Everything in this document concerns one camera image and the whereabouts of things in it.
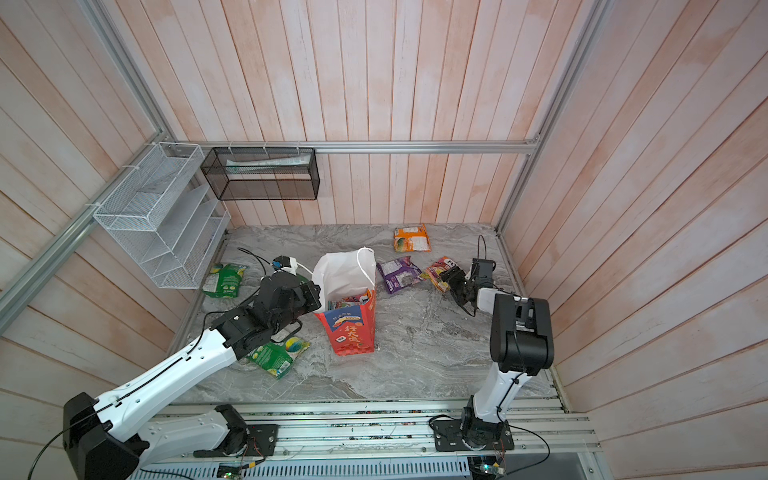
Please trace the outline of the orange Fox's fruits candy bag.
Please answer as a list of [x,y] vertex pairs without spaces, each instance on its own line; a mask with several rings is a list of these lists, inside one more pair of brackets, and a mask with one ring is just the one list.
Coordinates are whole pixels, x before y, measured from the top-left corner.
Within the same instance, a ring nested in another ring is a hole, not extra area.
[[454,267],[457,267],[457,263],[450,257],[443,256],[428,266],[420,274],[420,278],[422,280],[429,280],[435,288],[445,293],[450,290],[450,286],[442,280],[441,275]]

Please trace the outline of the purple candy bag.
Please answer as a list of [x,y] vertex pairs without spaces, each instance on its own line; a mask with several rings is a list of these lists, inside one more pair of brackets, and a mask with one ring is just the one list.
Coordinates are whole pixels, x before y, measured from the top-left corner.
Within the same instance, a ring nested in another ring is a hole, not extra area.
[[376,264],[382,276],[386,291],[393,295],[421,281],[422,270],[411,260],[403,256]]

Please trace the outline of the red paper bag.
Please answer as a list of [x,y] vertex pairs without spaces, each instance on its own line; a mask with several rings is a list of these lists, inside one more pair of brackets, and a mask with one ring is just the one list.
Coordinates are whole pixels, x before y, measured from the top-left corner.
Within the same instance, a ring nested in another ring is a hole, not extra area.
[[327,253],[315,266],[321,308],[315,316],[325,328],[338,356],[375,351],[376,262],[368,247]]

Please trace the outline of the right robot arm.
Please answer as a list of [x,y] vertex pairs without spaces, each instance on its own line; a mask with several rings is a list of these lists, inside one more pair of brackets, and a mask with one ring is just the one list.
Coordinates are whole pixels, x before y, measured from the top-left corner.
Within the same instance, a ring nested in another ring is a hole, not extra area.
[[480,390],[464,408],[458,435],[469,449],[501,445],[510,425],[506,411],[521,388],[554,361],[554,342],[546,300],[505,292],[492,280],[495,263],[474,259],[471,273],[458,267],[440,280],[460,307],[491,316],[489,340],[492,366]]

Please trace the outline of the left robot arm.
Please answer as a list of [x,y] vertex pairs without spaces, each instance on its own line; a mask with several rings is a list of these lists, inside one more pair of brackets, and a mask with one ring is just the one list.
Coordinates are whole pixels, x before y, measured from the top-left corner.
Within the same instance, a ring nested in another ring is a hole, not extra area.
[[155,415],[210,375],[238,362],[299,317],[322,306],[321,288],[287,271],[263,278],[255,294],[155,367],[98,397],[80,393],[63,408],[63,448],[79,479],[126,479],[186,453],[240,456],[249,427],[223,404],[190,420]]

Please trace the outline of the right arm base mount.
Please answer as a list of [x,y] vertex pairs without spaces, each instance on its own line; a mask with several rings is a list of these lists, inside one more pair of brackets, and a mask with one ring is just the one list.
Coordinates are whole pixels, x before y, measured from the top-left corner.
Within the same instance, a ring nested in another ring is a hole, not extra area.
[[453,418],[436,415],[428,420],[438,452],[468,452],[515,448],[506,423],[489,423],[474,417]]

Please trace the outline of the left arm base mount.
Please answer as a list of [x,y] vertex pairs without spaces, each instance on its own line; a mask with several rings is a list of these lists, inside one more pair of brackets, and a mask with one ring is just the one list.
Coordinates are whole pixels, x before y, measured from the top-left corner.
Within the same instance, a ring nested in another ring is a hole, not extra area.
[[266,458],[275,451],[279,426],[277,424],[247,424],[233,405],[221,404],[214,411],[225,421],[227,435],[215,447],[198,449],[195,458],[214,458],[253,454]]

